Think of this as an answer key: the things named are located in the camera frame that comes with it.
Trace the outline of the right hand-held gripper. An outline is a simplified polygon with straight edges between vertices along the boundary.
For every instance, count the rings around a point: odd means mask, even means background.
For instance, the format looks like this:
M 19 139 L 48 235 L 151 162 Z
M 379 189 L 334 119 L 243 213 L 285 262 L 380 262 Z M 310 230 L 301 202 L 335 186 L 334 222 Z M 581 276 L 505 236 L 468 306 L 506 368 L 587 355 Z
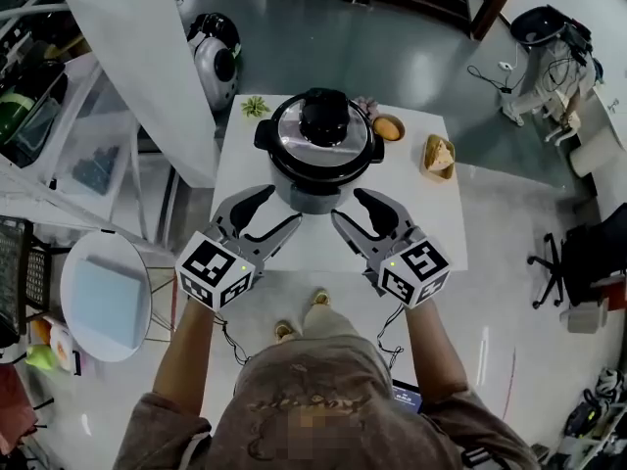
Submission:
M 331 222 L 349 248 L 365 260 L 363 275 L 377 293 L 413 309 L 440 292 L 452 267 L 438 241 L 417 227 L 407 209 L 387 195 L 355 188 L 354 196 L 366 208 L 374 235 L 338 210 L 331 211 Z M 384 241 L 390 241 L 389 248 Z

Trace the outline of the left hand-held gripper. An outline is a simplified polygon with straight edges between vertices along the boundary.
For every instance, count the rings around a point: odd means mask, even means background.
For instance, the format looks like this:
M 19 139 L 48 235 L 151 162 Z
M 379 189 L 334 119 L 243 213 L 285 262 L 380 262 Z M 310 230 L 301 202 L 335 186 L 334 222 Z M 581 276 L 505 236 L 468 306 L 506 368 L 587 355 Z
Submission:
M 303 219 L 296 213 L 261 237 L 239 236 L 274 191 L 272 184 L 257 185 L 220 203 L 212 223 L 192 235 L 176 261 L 175 273 L 183 292 L 219 311 L 251 290 L 265 263 L 294 235 Z

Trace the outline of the black pressure cooker pot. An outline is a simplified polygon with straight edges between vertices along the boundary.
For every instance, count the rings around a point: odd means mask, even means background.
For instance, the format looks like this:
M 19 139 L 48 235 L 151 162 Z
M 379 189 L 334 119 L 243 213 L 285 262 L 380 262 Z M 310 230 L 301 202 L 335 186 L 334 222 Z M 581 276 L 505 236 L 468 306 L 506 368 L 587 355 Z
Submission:
M 383 143 L 384 156 L 385 145 L 383 138 L 378 136 Z M 276 192 L 280 198 L 294 211 L 306 214 L 327 214 L 339 206 L 345 199 L 355 182 L 367 171 L 371 165 L 348 178 L 338 181 L 315 180 L 287 171 L 281 164 L 276 164 L 267 153 L 272 171 L 272 178 Z

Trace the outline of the black chrome pressure cooker lid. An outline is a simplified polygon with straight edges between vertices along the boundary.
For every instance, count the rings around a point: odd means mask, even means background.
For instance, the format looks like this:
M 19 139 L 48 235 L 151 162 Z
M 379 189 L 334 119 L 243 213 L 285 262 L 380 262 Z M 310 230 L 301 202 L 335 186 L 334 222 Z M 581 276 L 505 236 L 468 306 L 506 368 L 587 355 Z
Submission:
M 341 91 L 311 88 L 259 122 L 255 146 L 287 171 L 338 181 L 383 160 L 383 143 L 358 104 Z

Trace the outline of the person's right forearm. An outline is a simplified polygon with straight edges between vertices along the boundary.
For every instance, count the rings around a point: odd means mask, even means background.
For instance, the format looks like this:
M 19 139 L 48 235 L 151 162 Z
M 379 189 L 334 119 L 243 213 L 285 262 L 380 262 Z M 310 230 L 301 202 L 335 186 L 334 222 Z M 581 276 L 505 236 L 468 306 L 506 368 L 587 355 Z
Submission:
M 443 400 L 468 388 L 465 369 L 429 299 L 405 310 L 417 386 L 427 403 Z

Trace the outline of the person's left forearm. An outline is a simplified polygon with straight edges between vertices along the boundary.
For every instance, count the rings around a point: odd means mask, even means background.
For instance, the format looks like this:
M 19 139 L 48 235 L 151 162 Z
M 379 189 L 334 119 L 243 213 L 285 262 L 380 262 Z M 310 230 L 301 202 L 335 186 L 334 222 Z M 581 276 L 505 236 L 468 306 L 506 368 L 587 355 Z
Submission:
M 152 392 L 199 416 L 208 375 L 214 312 L 189 299 L 158 368 Z

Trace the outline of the white square table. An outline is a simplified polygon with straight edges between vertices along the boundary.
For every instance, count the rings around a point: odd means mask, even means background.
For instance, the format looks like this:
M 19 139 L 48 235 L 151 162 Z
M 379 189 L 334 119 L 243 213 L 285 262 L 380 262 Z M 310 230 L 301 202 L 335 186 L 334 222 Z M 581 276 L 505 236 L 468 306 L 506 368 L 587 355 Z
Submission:
M 270 160 L 254 146 L 258 119 L 247 117 L 242 106 L 248 96 L 235 97 L 217 168 L 212 206 L 251 186 L 271 181 Z M 458 181 L 437 182 L 421 171 L 422 153 L 431 135 L 448 136 L 442 117 L 381 104 L 382 115 L 398 118 L 405 135 L 385 145 L 385 159 L 371 166 L 357 184 L 379 191 L 401 203 L 414 223 L 433 237 L 448 256 L 452 269 L 467 269 L 466 239 Z M 266 264 L 268 270 L 361 273 L 363 258 L 342 240 L 327 215 L 306 214 L 300 227 Z

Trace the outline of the rectangular wooden tray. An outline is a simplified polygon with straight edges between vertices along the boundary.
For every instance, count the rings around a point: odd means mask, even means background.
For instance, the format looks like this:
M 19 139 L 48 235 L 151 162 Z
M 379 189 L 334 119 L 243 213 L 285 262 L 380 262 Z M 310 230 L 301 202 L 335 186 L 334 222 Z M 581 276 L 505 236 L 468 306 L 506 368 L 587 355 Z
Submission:
M 425 153 L 427 152 L 427 147 L 429 142 L 436 138 L 439 137 L 441 138 L 448 146 L 449 150 L 451 151 L 451 153 L 453 154 L 453 158 L 454 158 L 454 163 L 451 164 L 449 167 L 447 167 L 446 169 L 442 170 L 442 171 L 436 171 L 436 172 L 432 172 L 429 171 L 426 166 L 425 166 Z M 421 156 L 421 160 L 420 160 L 420 171 L 421 173 L 431 179 L 434 182 L 446 182 L 452 179 L 452 177 L 454 176 L 454 172 L 455 172 L 455 163 L 456 163 L 456 150 L 455 150 L 455 146 L 447 139 L 436 135 L 436 134 L 430 134 L 427 137 L 427 140 L 425 142 L 425 144 L 423 145 L 423 150 L 422 150 L 422 156 Z

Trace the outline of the orange round fruit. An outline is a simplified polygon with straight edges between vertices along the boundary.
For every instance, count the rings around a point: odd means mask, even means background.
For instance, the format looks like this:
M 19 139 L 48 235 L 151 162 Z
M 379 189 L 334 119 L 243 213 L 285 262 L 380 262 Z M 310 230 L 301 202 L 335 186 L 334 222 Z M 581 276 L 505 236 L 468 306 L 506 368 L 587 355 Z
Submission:
M 373 123 L 374 131 L 387 141 L 397 141 L 401 138 L 398 126 L 385 117 L 378 117 Z

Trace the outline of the wedge cake slice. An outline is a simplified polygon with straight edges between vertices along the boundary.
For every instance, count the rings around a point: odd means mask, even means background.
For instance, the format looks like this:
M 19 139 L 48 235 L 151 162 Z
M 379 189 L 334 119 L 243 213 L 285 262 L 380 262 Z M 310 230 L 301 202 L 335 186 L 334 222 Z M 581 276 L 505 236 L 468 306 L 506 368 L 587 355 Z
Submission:
M 454 163 L 453 154 L 439 137 L 432 139 L 425 153 L 425 166 L 429 171 L 442 171 Z

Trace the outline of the person's beige trouser leg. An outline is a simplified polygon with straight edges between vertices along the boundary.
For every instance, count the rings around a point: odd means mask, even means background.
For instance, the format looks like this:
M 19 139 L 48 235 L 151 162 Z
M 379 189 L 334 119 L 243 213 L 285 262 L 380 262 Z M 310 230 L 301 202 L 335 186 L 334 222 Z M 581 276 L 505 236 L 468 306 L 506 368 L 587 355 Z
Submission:
M 305 315 L 303 339 L 329 342 L 349 342 L 362 336 L 351 321 L 329 305 L 312 305 Z

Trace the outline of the round wooden bowl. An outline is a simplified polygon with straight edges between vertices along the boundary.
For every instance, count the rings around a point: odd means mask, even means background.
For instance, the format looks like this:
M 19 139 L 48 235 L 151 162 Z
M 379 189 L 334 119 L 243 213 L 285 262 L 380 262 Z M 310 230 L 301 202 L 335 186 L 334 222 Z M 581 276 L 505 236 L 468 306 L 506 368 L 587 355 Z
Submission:
M 392 115 L 387 115 L 387 114 L 379 115 L 379 117 L 388 118 L 389 120 L 391 120 L 392 122 L 394 122 L 398 126 L 398 128 L 401 131 L 401 138 L 399 140 L 401 140 L 405 136 L 405 131 L 406 131 L 405 130 L 405 126 L 403 125 L 403 123 L 397 117 L 392 116 Z

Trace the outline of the green succulent plant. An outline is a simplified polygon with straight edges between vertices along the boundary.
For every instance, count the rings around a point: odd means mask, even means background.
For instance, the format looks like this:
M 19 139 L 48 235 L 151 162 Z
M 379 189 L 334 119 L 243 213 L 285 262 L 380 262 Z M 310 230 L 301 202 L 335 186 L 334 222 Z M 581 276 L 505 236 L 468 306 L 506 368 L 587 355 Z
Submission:
M 262 96 L 254 95 L 240 104 L 242 114 L 246 118 L 263 118 L 271 112 L 271 109 Z

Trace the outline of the pink succulent plant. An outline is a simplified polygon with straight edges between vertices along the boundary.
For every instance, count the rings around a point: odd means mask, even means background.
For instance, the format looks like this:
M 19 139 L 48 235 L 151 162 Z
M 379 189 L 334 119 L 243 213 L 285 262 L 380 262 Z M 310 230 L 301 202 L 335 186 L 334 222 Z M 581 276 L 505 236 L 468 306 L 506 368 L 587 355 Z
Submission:
M 374 122 L 379 117 L 378 103 L 373 98 L 360 96 L 354 98 L 353 101 L 367 115 L 371 122 Z

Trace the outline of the round white side table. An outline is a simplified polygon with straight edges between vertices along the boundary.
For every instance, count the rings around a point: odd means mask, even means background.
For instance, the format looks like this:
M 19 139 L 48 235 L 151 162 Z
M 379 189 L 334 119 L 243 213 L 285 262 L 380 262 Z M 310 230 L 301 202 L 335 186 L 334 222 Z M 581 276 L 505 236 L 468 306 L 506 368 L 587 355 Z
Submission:
M 111 270 L 134 276 L 142 281 L 142 312 L 138 343 L 127 349 L 81 326 L 72 314 L 72 288 L 75 268 L 81 259 L 90 260 Z M 75 341 L 88 354 L 104 362 L 120 362 L 133 356 L 143 343 L 151 321 L 152 294 L 147 267 L 137 249 L 119 234 L 95 231 L 86 234 L 71 248 L 65 260 L 60 296 L 63 316 Z

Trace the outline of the pale blue pad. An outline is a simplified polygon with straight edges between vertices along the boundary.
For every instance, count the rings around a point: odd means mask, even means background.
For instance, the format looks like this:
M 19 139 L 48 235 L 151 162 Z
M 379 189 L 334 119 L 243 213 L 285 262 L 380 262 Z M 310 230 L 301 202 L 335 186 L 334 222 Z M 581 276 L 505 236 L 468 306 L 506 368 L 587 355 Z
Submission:
M 72 314 L 77 323 L 127 349 L 138 343 L 142 281 L 81 259 L 75 268 Z

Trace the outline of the person's brown shirt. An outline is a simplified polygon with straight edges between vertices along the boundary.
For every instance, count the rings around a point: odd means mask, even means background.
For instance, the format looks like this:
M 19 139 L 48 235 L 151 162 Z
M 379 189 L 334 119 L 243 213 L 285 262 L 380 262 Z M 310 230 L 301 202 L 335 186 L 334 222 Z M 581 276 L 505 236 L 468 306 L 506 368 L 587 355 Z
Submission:
M 114 470 L 540 470 L 472 391 L 413 412 L 365 339 L 294 340 L 255 355 L 216 425 L 158 395 L 134 407 Z

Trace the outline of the dark display device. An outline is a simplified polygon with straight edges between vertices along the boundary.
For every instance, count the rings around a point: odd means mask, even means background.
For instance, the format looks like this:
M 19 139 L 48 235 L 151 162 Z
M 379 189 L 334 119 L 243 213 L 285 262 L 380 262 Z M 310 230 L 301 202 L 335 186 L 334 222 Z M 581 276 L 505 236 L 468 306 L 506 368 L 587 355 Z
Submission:
M 393 379 L 394 399 L 405 409 L 419 413 L 422 407 L 422 395 L 416 385 Z

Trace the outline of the clear storage box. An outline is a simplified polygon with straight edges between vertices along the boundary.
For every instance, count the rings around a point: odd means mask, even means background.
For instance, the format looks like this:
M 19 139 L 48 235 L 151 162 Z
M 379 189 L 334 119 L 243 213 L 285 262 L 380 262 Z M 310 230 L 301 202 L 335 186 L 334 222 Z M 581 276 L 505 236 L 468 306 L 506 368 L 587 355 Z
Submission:
M 137 121 L 130 111 L 79 118 L 53 174 L 56 190 L 105 197 L 123 177 L 136 129 Z

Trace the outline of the white ornate stool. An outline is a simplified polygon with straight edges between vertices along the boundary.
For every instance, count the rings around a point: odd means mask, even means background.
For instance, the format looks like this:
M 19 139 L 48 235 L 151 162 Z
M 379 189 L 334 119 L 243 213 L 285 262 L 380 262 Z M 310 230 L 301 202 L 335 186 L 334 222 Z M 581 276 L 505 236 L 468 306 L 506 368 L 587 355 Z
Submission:
M 552 142 L 558 147 L 563 141 L 576 136 L 581 120 L 575 110 L 568 116 L 567 122 L 562 123 L 561 118 L 567 111 L 569 99 L 559 91 L 554 92 L 554 96 L 545 104 L 543 118 L 550 118 L 557 123 L 557 127 L 546 137 L 546 142 Z

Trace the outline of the black office chair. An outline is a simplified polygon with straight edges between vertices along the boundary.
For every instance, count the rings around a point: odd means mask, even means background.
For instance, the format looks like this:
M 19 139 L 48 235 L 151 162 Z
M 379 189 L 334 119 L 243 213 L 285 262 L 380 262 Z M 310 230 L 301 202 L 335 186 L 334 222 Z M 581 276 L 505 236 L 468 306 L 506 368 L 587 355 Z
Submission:
M 627 273 L 627 203 L 599 224 L 568 230 L 559 244 L 551 232 L 544 235 L 543 242 L 549 246 L 551 257 L 532 255 L 527 263 L 541 265 L 550 274 L 550 280 L 532 307 L 542 306 L 552 289 L 557 289 L 556 306 L 565 299 L 572 306 L 598 302 L 602 293 L 595 284 L 615 272 Z

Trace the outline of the grey storage box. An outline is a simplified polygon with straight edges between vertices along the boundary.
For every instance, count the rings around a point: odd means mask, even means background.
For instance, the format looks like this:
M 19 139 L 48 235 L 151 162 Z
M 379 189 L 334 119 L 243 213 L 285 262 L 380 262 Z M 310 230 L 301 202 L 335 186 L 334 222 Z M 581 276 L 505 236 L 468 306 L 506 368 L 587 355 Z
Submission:
M 559 322 L 571 334 L 594 335 L 607 323 L 607 299 L 572 306 L 559 315 Z

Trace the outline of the white metal shelf rack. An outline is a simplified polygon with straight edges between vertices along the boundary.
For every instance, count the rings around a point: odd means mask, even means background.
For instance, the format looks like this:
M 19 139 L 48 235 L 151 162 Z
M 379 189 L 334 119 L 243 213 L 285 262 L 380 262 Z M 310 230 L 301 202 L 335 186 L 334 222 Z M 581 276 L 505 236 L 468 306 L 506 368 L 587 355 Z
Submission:
M 7 91 L 35 105 L 0 146 L 0 214 L 110 230 L 150 248 L 167 243 L 179 176 L 138 120 L 123 177 L 105 197 L 56 190 L 53 174 L 74 123 L 132 113 L 66 0 L 0 0 L 0 96 Z

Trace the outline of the white curved desk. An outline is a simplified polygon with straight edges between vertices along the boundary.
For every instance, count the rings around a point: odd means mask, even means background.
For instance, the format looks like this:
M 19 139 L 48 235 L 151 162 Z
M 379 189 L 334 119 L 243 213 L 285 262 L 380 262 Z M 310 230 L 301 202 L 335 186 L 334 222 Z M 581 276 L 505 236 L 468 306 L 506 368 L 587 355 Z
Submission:
M 580 146 L 569 154 L 573 171 L 590 177 L 601 219 L 627 204 L 627 80 L 617 92 L 597 84 L 577 109 Z

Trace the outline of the black mesh basket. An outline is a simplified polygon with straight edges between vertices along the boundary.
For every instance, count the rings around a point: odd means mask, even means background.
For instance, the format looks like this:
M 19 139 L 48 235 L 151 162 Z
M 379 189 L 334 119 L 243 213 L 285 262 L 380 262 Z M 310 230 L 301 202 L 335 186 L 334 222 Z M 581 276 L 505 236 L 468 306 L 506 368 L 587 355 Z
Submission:
M 33 224 L 0 215 L 0 349 L 49 311 L 51 268 L 49 246 L 34 236 Z

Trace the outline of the yellow green plush toy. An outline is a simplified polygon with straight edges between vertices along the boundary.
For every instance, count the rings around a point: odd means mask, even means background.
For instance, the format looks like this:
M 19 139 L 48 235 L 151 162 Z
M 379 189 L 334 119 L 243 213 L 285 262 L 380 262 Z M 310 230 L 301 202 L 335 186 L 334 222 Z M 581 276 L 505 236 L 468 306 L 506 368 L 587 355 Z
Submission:
M 25 363 L 40 370 L 55 370 L 59 361 L 52 349 L 44 344 L 30 345 L 26 349 Z

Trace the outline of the dark shell backpack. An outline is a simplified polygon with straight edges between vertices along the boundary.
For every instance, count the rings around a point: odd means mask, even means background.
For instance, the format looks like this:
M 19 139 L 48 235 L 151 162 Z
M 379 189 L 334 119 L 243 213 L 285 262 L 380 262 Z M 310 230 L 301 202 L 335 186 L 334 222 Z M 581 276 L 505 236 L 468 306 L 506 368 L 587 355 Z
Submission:
M 592 32 L 551 5 L 522 13 L 514 19 L 509 30 L 515 41 L 528 48 L 548 46 L 561 40 L 570 49 L 570 56 L 581 66 L 587 64 L 587 56 L 593 51 Z

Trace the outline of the green round container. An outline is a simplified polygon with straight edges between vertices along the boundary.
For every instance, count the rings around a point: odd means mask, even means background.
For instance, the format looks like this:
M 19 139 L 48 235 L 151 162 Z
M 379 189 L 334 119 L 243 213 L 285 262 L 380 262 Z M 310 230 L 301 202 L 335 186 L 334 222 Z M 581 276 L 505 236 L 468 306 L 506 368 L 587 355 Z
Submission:
M 14 91 L 0 96 L 0 146 L 13 136 L 34 105 L 31 98 Z

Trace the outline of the white black headset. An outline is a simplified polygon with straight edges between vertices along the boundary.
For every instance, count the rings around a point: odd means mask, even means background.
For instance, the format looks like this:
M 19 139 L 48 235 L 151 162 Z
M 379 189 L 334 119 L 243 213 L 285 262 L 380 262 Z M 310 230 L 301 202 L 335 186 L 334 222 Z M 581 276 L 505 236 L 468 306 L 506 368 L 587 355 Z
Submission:
M 624 374 L 614 368 L 604 367 L 595 387 L 596 396 L 610 402 L 618 402 L 624 390 Z

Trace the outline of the black yellow equipment bag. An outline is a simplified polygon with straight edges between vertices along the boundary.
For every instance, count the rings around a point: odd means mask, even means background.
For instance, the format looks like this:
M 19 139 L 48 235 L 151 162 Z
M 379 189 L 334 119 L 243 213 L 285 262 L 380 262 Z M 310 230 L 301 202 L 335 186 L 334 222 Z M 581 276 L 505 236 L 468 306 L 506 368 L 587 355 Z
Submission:
M 598 404 L 582 401 L 568 416 L 563 435 L 571 438 L 582 438 L 597 425 L 602 414 Z

